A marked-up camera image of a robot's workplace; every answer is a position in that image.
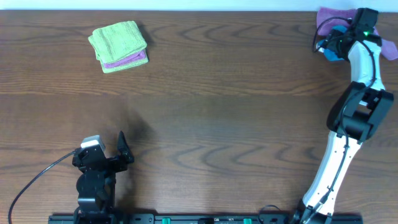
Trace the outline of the blue microfibre cloth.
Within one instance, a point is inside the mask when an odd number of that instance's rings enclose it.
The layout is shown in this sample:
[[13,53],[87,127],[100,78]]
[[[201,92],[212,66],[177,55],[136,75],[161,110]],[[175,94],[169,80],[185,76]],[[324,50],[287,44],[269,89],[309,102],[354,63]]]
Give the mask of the blue microfibre cloth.
[[341,39],[338,38],[342,37],[346,31],[347,28],[344,26],[334,26],[322,42],[321,47],[327,60],[331,62],[343,60],[340,52]]

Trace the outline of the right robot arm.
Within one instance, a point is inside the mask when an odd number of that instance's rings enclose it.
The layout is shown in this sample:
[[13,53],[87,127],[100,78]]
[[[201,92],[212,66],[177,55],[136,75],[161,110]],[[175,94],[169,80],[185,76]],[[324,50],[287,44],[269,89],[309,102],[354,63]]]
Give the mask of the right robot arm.
[[355,154],[377,131],[394,95],[386,91],[379,69],[382,39],[373,28],[336,26],[317,44],[351,65],[351,83],[333,105],[326,125],[326,151],[315,179],[290,223],[362,223],[356,214],[335,214],[338,191]]

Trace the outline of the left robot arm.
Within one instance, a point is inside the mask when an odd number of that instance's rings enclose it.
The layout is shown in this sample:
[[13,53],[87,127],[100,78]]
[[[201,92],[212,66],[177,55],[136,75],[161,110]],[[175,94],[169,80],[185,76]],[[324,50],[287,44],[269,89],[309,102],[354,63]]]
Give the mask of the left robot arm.
[[123,220],[115,211],[116,173],[127,170],[134,156],[121,131],[117,140],[118,154],[106,157],[105,145],[99,135],[84,138],[72,160],[82,172],[76,182],[78,208],[73,222],[77,224],[115,224]]

